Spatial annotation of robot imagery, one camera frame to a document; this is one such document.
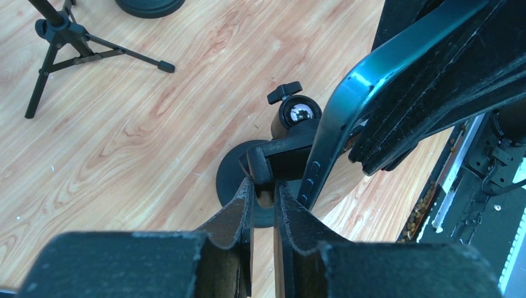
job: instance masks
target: wood grain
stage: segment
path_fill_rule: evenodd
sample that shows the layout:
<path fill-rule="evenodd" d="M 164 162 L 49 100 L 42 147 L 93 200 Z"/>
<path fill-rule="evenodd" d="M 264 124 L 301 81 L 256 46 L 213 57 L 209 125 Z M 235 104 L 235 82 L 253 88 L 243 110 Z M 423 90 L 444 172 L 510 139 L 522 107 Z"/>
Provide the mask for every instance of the wood grain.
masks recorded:
<path fill-rule="evenodd" d="M 220 208 L 222 157 L 270 138 L 277 107 L 265 95 L 298 80 L 323 107 L 370 51 L 383 5 L 192 0 L 143 20 L 113 1 L 78 3 L 77 21 L 91 34 L 170 61 L 177 72 L 126 56 L 68 68 L 50 75 L 36 118 L 26 120 L 47 43 L 27 1 L 0 0 L 2 287 L 19 287 L 43 245 L 65 231 L 199 226 Z M 65 47 L 58 59 L 73 55 Z M 423 141 L 396 171 L 372 178 L 342 158 L 314 213 L 347 238 L 393 241 L 447 137 Z M 273 297 L 272 229 L 254 239 L 254 297 Z"/>

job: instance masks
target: black metal frame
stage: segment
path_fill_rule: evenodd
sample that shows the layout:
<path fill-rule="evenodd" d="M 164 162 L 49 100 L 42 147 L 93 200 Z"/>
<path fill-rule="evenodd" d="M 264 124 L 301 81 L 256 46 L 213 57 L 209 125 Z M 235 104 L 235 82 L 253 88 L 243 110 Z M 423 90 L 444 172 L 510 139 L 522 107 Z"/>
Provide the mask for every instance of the black metal frame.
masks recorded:
<path fill-rule="evenodd" d="M 38 71 L 38 80 L 25 113 L 25 118 L 27 119 L 35 117 L 49 74 L 70 66 L 98 61 L 113 56 L 128 55 L 149 64 L 156 65 L 160 70 L 167 73 L 173 73 L 176 70 L 175 66 L 168 62 L 154 60 L 89 34 L 83 26 L 77 24 L 71 12 L 71 7 L 76 4 L 76 0 L 65 0 L 60 12 L 57 12 L 47 0 L 29 0 L 29 2 L 46 18 L 46 20 L 38 20 L 35 24 L 35 29 L 38 36 L 49 42 L 50 46 L 42 68 Z M 88 41 L 109 47 L 111 50 L 95 53 L 89 48 L 87 44 Z M 67 43 L 71 44 L 77 52 L 79 52 L 80 56 L 55 63 L 56 54 Z"/>

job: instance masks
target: metal ball joint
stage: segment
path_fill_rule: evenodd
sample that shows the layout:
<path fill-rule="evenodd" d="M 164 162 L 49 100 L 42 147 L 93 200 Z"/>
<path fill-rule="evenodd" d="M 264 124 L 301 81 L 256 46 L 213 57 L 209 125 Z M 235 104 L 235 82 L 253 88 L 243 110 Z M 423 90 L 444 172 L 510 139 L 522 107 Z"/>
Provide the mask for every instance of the metal ball joint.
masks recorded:
<path fill-rule="evenodd" d="M 284 138 L 289 129 L 302 121 L 321 118 L 321 108 L 312 98 L 294 95 L 302 90 L 296 81 L 278 86 L 267 96 L 269 104 L 282 102 L 270 126 L 273 139 Z"/>

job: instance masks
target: black disc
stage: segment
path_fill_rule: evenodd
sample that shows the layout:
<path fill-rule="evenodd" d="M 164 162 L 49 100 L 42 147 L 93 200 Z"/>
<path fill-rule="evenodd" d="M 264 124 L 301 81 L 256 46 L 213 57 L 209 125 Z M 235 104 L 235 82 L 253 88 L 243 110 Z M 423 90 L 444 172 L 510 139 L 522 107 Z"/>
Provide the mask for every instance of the black disc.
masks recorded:
<path fill-rule="evenodd" d="M 123 11 L 134 17 L 156 19 L 178 10 L 184 0 L 115 0 Z"/>
<path fill-rule="evenodd" d="M 232 150 L 230 150 L 219 165 L 217 176 L 215 179 L 215 187 L 219 202 L 225 206 L 232 200 L 238 191 L 239 186 L 246 177 L 241 165 L 239 164 L 239 157 L 245 154 L 248 148 L 266 143 L 265 140 L 252 140 L 241 143 Z M 274 209 L 263 208 L 257 201 L 254 204 L 254 226 L 256 228 L 268 228 L 274 225 Z"/>

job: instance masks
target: wooden table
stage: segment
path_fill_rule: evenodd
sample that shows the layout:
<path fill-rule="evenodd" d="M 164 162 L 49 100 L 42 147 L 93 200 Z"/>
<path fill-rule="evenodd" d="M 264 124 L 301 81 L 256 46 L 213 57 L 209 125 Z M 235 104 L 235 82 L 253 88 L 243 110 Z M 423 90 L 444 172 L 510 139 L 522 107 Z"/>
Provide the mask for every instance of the wooden table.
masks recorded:
<path fill-rule="evenodd" d="M 265 95 L 297 80 L 323 107 L 370 51 L 383 5 L 192 0 L 143 20 L 113 1 L 78 2 L 77 21 L 91 34 L 170 61 L 177 72 L 127 56 L 68 68 L 50 75 L 36 118 L 26 120 L 48 44 L 27 1 L 0 0 L 2 287 L 19 287 L 43 245 L 65 231 L 199 226 L 220 208 L 222 157 L 270 138 L 277 106 Z M 59 60 L 73 55 L 68 46 Z M 424 140 L 394 172 L 371 178 L 342 158 L 314 213 L 352 240 L 395 240 L 447 138 Z M 272 229 L 254 238 L 254 297 L 273 297 Z"/>

